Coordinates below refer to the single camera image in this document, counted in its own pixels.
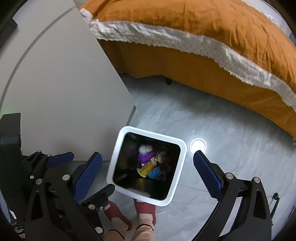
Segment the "white square trash bin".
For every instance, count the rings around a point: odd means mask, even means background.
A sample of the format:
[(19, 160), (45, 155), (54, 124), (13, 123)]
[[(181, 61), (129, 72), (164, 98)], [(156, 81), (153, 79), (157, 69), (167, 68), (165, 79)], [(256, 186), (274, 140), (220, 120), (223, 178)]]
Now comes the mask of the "white square trash bin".
[(126, 196), (166, 206), (173, 199), (186, 153), (179, 138), (125, 126), (119, 131), (106, 181)]

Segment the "yellow can in bin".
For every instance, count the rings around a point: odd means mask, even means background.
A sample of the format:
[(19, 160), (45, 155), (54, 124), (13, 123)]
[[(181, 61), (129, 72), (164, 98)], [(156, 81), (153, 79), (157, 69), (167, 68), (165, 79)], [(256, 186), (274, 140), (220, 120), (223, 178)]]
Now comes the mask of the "yellow can in bin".
[(144, 164), (141, 168), (137, 169), (138, 174), (145, 178), (147, 176), (147, 174), (156, 166), (156, 162), (154, 160), (151, 160), (149, 162), (147, 162), (146, 164)]

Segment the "purple wrapper in bin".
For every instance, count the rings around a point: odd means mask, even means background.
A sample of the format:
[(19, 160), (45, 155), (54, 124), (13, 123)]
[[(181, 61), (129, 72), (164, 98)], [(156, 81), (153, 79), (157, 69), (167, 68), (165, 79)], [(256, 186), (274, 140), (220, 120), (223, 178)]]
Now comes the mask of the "purple wrapper in bin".
[(145, 153), (145, 154), (139, 154), (138, 155), (138, 160), (139, 160), (141, 165), (144, 165), (147, 162), (149, 162), (151, 160), (151, 158), (153, 158), (155, 155), (156, 155), (155, 151), (150, 151), (150, 152)]

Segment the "blue wrapper in bin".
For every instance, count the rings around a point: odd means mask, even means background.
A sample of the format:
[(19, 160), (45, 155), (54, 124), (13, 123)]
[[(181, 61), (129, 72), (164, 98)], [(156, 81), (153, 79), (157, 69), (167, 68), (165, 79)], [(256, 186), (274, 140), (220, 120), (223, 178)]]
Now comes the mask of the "blue wrapper in bin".
[(160, 180), (161, 175), (162, 175), (162, 171), (161, 171), (161, 167), (160, 167), (160, 166), (157, 166), (157, 167), (153, 168), (153, 169), (147, 174), (147, 176), (148, 176), (149, 178), (154, 179), (154, 180)]

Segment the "white crumpled tissue in bin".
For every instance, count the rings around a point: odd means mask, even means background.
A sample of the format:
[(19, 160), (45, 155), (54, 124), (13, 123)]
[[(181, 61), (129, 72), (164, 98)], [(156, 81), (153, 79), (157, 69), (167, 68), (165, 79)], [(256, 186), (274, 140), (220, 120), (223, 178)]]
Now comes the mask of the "white crumpled tissue in bin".
[(151, 152), (152, 150), (153, 150), (153, 147), (151, 145), (141, 145), (138, 148), (138, 152), (141, 155), (145, 155), (145, 154)]

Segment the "white bedside cabinet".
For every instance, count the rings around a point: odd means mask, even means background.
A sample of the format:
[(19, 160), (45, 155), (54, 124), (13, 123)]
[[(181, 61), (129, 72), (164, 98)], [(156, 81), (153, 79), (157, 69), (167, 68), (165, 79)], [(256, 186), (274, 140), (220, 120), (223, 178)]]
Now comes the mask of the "white bedside cabinet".
[(1, 114), (21, 114), (26, 156), (111, 158), (134, 100), (73, 1), (27, 1), (1, 49)]

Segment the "orange bed with white trim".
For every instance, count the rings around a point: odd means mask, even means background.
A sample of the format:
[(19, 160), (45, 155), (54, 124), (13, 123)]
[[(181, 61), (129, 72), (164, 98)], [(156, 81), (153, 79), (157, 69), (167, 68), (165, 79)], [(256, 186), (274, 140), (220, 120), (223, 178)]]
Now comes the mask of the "orange bed with white trim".
[(295, 135), (295, 45), (243, 1), (88, 1), (79, 9), (119, 73), (161, 75)]

